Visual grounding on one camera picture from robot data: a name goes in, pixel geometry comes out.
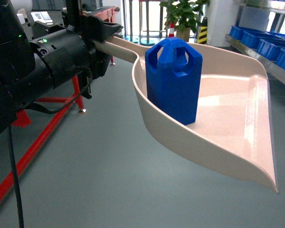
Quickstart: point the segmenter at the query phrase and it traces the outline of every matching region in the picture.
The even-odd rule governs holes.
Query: traffic cone
[[[169,37],[174,37],[174,23],[173,22],[171,22],[170,24]]]
[[[204,18],[199,30],[199,37],[197,40],[198,44],[207,44],[207,26],[208,26],[208,20],[207,18]]]

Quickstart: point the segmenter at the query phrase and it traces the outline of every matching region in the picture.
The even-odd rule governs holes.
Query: gray floor
[[[156,142],[144,127],[132,64],[116,59],[92,84],[88,112],[73,108],[20,180],[28,228],[285,228],[285,86],[271,79],[280,194],[200,167]],[[66,93],[70,84],[55,93]],[[17,157],[49,117],[13,128]],[[9,172],[0,136],[0,182]],[[14,192],[0,228],[17,227]]]

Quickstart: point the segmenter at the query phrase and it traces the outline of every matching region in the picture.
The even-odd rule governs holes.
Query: shelf rack
[[[232,38],[230,35],[225,36],[226,40],[237,50],[239,50],[241,53],[250,56],[252,58],[257,59],[260,61],[263,66],[265,67],[266,71],[270,73],[272,76],[277,78],[279,81],[281,81],[283,84],[285,84],[285,70],[281,67],[277,66],[272,61],[269,61],[265,57],[261,56],[259,53],[257,53],[255,50],[245,46],[238,40]]]
[[[285,1],[272,0],[233,0],[239,6],[249,6],[253,8],[285,14]]]

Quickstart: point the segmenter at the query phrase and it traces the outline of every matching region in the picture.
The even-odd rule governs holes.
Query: black cable
[[[46,114],[55,114],[61,111],[62,109],[64,109],[65,107],[67,107],[68,105],[72,104],[92,83],[92,72],[90,68],[88,67],[77,67],[77,68],[78,70],[81,70],[82,72],[87,72],[89,74],[88,77],[90,78],[90,81],[85,87],[81,89],[81,91],[72,100],[70,100],[68,103],[66,103],[61,108],[56,109],[56,110],[48,110],[46,107],[40,104],[36,104],[36,103],[30,104],[29,106],[26,107],[26,109],[31,109],[31,110],[46,113]]]
[[[14,188],[15,188],[16,200],[17,200],[19,227],[24,228],[21,194],[20,194],[19,180],[18,180],[17,168],[16,168],[16,162],[15,162],[13,139],[11,137],[11,126],[8,127],[8,132],[9,132],[8,134],[9,134],[9,155],[10,155],[9,159],[10,159],[11,170],[12,170],[13,178],[14,178]]]

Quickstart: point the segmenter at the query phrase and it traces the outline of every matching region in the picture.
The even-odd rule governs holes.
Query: dustpan
[[[147,98],[143,47],[111,38],[96,43],[134,63],[132,80],[146,128],[163,146],[196,164],[278,192],[270,133],[269,82],[257,60],[206,45],[195,123],[182,125]]]

